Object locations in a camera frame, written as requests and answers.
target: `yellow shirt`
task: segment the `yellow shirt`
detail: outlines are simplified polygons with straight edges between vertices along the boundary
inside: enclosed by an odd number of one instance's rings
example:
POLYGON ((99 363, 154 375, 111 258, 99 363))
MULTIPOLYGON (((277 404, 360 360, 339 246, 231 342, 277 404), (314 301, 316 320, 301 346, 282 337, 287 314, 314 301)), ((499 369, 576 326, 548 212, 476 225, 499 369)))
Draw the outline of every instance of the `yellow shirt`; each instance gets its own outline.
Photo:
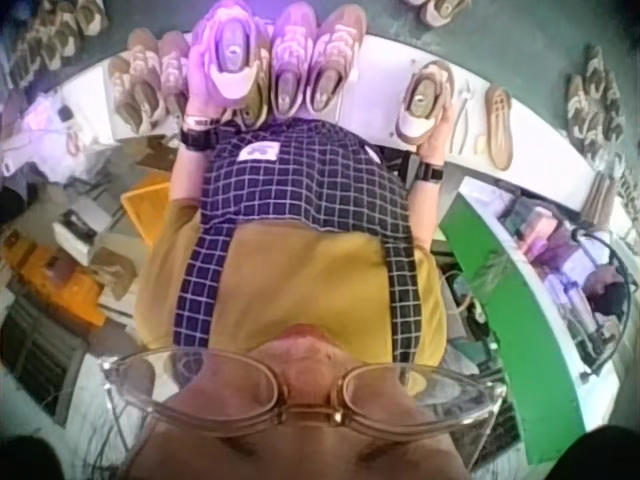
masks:
MULTIPOLYGON (((171 345, 175 307, 200 231, 196 206, 174 201, 141 273, 135 321, 150 348, 171 345)), ((363 362, 392 358, 389 283, 378 239, 294 221, 238 226, 224 264, 210 348, 249 351, 290 325, 321 327, 363 362)), ((416 249, 422 337, 416 363, 437 365, 446 319, 435 260, 416 249)))

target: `black watch strap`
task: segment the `black watch strap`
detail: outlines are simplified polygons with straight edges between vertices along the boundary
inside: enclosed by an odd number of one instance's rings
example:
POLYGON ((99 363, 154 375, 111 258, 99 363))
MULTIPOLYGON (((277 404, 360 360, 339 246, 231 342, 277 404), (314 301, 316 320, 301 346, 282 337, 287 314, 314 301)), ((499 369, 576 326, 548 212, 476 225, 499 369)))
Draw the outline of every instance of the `black watch strap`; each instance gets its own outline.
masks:
POLYGON ((440 183, 444 178, 444 169, 430 163, 420 162, 416 170, 416 180, 440 183))
POLYGON ((213 150, 218 144, 218 134, 215 128, 206 130, 193 130, 182 128, 180 130, 180 141, 192 152, 206 152, 213 150))

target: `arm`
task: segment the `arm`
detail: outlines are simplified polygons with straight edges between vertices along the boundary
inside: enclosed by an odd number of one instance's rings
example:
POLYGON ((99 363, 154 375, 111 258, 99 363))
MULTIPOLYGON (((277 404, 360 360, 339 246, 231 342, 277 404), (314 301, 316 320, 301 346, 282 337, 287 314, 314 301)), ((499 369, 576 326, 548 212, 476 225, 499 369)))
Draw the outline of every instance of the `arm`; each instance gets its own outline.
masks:
MULTIPOLYGON (((207 74, 204 68, 204 49, 194 45, 189 50, 189 101, 185 116, 220 119, 223 108, 215 105, 210 94, 207 74)), ((180 145, 178 157, 171 172, 169 198, 171 200, 192 200, 198 202, 202 194, 202 179, 210 152, 192 152, 180 145)))
MULTIPOLYGON (((453 128, 455 108, 450 103, 444 107, 442 118, 425 143, 418 147, 421 162, 444 166, 446 146, 453 128)), ((409 192, 409 222, 416 245, 429 251, 438 226, 438 195, 440 185, 416 181, 409 192)))

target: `apron label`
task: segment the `apron label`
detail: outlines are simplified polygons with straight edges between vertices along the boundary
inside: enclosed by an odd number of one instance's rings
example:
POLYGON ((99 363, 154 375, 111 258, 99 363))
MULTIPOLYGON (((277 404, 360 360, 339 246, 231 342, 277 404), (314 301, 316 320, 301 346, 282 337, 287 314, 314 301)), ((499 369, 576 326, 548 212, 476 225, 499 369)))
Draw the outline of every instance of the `apron label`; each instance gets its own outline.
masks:
POLYGON ((275 162, 280 153, 280 142, 256 142, 247 145, 238 155, 238 161, 271 160, 275 162))

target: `glasses lens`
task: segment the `glasses lens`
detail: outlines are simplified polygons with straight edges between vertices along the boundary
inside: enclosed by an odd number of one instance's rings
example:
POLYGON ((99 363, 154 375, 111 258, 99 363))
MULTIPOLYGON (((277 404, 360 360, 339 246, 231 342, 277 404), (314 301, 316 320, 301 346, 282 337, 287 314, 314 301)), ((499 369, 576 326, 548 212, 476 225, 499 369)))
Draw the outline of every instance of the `glasses lens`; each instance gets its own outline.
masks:
POLYGON ((107 371, 107 378, 131 403, 160 415, 177 413, 204 420, 252 417, 270 409, 277 397, 276 380, 261 364, 204 349, 176 348, 130 357, 107 371))
POLYGON ((357 413, 393 427, 431 427, 473 421, 492 411, 495 392, 447 370, 373 365, 346 379, 344 396, 357 413))

